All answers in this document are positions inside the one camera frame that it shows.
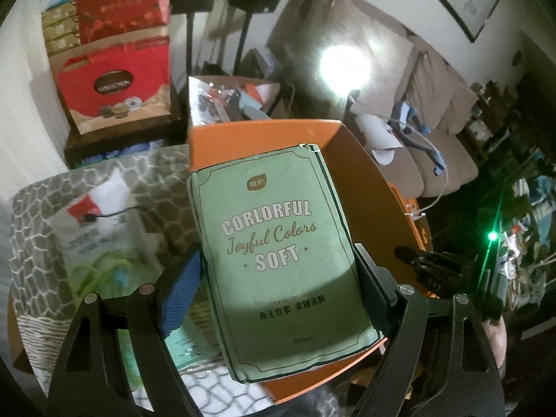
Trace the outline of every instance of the gray white patterned cloth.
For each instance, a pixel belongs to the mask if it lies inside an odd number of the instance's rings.
[[[13,198],[12,297],[23,345],[45,393],[76,311],[62,253],[46,220],[119,168],[137,204],[154,211],[172,242],[184,251],[198,240],[186,190],[188,165],[188,146],[166,147],[69,171],[30,185]],[[147,232],[159,230],[148,213],[142,217]],[[203,296],[196,297],[190,317],[217,347],[209,304]],[[241,416],[272,404],[262,387],[234,382],[221,356],[212,363],[190,366],[182,378],[207,416]],[[134,396],[138,404],[149,408],[144,390],[135,391]]]
[[[180,250],[198,239],[186,180],[188,146],[166,147],[104,161],[34,183],[13,198],[10,243],[12,297],[23,345],[43,390],[76,311],[62,252],[46,220],[118,168],[138,205],[154,211]],[[142,214],[147,232],[159,228]]]
[[[191,398],[205,417],[236,417],[248,415],[272,406],[266,391],[258,384],[235,382],[228,369],[216,369],[181,375]],[[143,388],[133,392],[135,403],[152,411]]]

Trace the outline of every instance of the cardboard box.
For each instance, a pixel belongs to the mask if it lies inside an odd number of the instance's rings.
[[[77,7],[75,1],[68,1],[56,8],[44,11],[41,14],[42,27],[52,25],[53,23],[59,22],[60,20],[67,19],[68,17],[73,17],[77,14]]]
[[[79,31],[79,19],[77,16],[74,16],[43,28],[42,36],[44,37],[44,41],[48,42],[77,31]]]
[[[79,38],[79,33],[70,33],[61,38],[46,42],[46,53],[48,56],[53,56],[80,45],[81,39]]]
[[[413,269],[394,256],[397,246],[419,249],[407,217],[373,160],[340,121],[235,122],[192,127],[189,135],[191,171],[288,146],[318,145],[353,242],[362,243],[398,283],[426,292]]]
[[[385,341],[386,339],[383,338],[378,346],[374,345],[368,350],[350,356],[349,358],[328,363],[316,370],[304,371],[297,375],[266,381],[261,383],[261,385],[272,397],[274,404],[285,403],[341,375],[344,371],[357,365],[377,348],[382,346]]]

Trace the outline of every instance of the white plastic bag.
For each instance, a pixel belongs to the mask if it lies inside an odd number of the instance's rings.
[[[77,303],[91,292],[103,298],[128,295],[162,272],[136,205],[119,170],[49,218]],[[88,222],[88,214],[118,213]]]

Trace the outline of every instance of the orange box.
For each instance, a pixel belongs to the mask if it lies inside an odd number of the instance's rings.
[[[318,145],[353,242],[362,243],[373,260],[388,268],[399,283],[425,291],[412,268],[394,256],[396,246],[420,247],[408,218],[373,160],[341,122],[292,119],[216,124],[191,128],[189,139],[191,171],[302,143]],[[355,365],[382,342],[317,370],[262,385],[275,402],[288,401]]]

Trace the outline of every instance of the blue gripper pad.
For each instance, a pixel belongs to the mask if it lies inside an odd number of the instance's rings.
[[[196,243],[158,279],[156,283],[156,300],[160,316],[158,328],[164,338],[181,326],[201,283],[201,278],[201,248]]]

